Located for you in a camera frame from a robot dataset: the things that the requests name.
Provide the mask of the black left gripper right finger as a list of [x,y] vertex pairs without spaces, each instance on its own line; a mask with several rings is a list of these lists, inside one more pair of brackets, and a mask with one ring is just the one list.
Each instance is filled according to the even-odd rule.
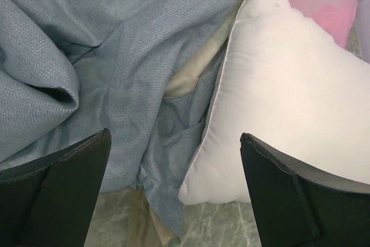
[[261,245],[369,246],[369,185],[242,134],[240,154]]

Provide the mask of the blue green brown pillowcase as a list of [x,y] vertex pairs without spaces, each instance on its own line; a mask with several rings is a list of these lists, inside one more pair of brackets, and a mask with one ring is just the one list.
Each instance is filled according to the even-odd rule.
[[1,168],[104,128],[102,191],[134,187],[182,234],[177,195],[241,0],[1,0]]

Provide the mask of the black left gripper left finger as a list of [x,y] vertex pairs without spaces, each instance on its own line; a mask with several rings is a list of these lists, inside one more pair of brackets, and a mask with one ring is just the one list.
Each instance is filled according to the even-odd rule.
[[83,246],[111,144],[105,128],[1,171],[1,246]]

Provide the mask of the white pillow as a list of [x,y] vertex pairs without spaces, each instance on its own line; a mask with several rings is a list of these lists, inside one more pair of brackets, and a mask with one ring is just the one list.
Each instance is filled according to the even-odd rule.
[[249,202],[240,137],[369,182],[369,64],[288,0],[244,0],[202,142],[179,190],[186,205]]

